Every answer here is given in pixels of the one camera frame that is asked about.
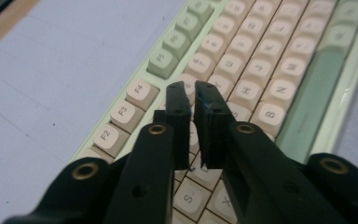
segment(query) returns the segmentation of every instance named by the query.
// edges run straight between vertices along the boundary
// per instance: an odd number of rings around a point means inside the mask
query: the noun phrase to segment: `white desk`
[[[0,41],[0,222],[35,207],[183,2],[40,1]]]

